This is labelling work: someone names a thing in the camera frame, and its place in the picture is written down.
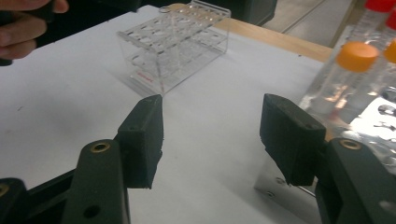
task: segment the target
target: red cap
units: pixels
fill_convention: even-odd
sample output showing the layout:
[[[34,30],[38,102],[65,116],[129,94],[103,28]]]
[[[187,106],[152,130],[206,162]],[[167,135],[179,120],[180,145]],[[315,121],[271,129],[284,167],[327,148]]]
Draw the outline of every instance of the red cap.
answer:
[[[387,26],[392,30],[396,30],[396,8],[390,13],[387,19]]]
[[[396,4],[396,0],[367,0],[366,8],[377,12],[389,12]]]

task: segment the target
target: orange cap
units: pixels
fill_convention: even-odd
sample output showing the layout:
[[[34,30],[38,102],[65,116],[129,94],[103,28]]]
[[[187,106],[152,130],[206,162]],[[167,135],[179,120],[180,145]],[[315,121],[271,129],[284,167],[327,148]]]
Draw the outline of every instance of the orange cap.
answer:
[[[384,50],[384,56],[391,63],[396,63],[396,38],[393,39]]]
[[[341,48],[336,61],[348,71],[362,73],[370,69],[378,54],[379,52],[375,47],[352,41]]]

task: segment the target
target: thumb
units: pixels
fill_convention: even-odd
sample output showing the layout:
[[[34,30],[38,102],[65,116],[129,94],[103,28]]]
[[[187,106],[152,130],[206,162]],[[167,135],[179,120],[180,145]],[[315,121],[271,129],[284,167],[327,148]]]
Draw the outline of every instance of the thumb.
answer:
[[[43,7],[50,0],[0,0],[0,10],[28,11]]]

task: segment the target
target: clear acrylic rack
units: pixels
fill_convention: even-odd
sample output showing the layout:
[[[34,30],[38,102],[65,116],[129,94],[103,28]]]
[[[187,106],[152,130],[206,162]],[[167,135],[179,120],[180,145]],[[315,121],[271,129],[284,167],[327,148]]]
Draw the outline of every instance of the clear acrylic rack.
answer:
[[[201,1],[118,32],[129,74],[146,94],[166,94],[224,54],[231,11]]]

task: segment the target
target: fingernail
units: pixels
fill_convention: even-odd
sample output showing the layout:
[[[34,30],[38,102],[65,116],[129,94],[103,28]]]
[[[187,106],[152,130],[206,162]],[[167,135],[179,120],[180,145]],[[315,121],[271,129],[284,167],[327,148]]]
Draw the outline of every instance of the fingernail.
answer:
[[[8,33],[0,33],[0,46],[6,46],[11,41],[11,35]]]
[[[5,56],[5,55],[8,55],[8,54],[9,54],[8,49],[2,49],[2,48],[0,48],[0,57],[1,57],[1,56]]]

